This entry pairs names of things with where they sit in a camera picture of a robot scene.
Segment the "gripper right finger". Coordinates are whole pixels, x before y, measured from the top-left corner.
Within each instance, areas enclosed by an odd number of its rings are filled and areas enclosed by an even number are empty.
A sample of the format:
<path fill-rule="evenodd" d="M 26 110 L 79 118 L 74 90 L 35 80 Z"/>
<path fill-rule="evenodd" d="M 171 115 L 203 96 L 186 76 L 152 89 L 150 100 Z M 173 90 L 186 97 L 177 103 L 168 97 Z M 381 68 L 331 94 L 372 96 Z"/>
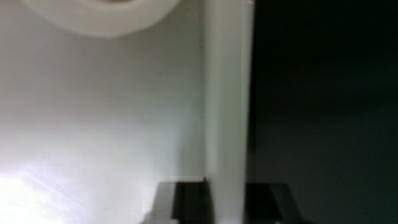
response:
<path fill-rule="evenodd" d="M 244 224 L 312 224 L 299 214 L 292 193 L 285 184 L 246 184 Z"/>

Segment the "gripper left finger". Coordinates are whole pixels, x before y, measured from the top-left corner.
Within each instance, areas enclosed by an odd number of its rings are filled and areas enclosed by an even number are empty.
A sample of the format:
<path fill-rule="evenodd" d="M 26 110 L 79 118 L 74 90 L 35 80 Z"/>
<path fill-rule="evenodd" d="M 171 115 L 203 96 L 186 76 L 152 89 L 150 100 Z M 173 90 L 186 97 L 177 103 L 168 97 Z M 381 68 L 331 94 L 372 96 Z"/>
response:
<path fill-rule="evenodd" d="M 211 190 L 203 178 L 157 183 L 152 207 L 139 224 L 212 224 Z"/>

